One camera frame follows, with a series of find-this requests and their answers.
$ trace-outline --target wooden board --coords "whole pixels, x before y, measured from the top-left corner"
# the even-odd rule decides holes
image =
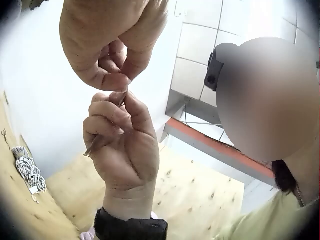
[[[31,239],[79,239],[78,229],[65,216],[49,192],[36,196],[39,204],[32,200],[31,193],[14,166],[15,159],[10,149],[17,145],[17,140],[10,129],[4,104],[6,102],[0,96],[0,131],[6,130],[7,140],[6,142],[0,135],[0,194],[8,204],[5,208]]]
[[[211,239],[240,213],[244,184],[164,147],[153,211],[168,222],[168,239]]]
[[[168,240],[210,239],[241,210],[244,184],[159,145],[160,169],[153,211],[169,223]],[[104,197],[104,182],[91,160],[75,161],[47,180],[66,215],[87,231]]]

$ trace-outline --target white tiled wall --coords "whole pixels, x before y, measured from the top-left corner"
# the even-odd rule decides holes
[[[218,29],[222,0],[189,0],[185,23]]]
[[[205,65],[177,58],[171,89],[186,96],[200,99],[206,73],[207,67]]]
[[[183,24],[177,56],[207,65],[216,36],[216,29]]]
[[[319,61],[319,31],[317,16],[310,13],[306,5],[296,4],[296,0],[189,0],[187,14],[182,27],[177,57],[188,62],[207,66],[212,49],[225,42],[241,45],[250,39],[273,36],[295,44]],[[199,86],[203,78],[195,73],[200,67],[189,63],[176,66],[172,79],[174,90],[216,106],[216,94],[203,88],[199,96]],[[197,86],[187,90],[188,86]]]

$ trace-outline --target black wristband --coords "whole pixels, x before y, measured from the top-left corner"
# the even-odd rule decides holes
[[[166,240],[168,224],[163,219],[129,219],[123,221],[97,211],[94,230],[100,240]]]

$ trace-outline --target white wall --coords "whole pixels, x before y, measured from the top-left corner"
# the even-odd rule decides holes
[[[278,37],[301,48],[314,66],[319,60],[318,17],[302,0],[188,3],[171,85],[183,95],[217,106],[216,93],[204,86],[204,77],[210,53],[221,43],[239,46],[258,37]]]
[[[44,177],[85,150],[82,122],[98,92],[77,77],[63,53],[62,4],[62,0],[48,1],[24,12],[0,51],[0,74],[11,115]],[[175,1],[170,6],[174,10]],[[168,119],[164,113],[181,25],[172,11],[148,68],[129,87],[148,105],[156,130]]]

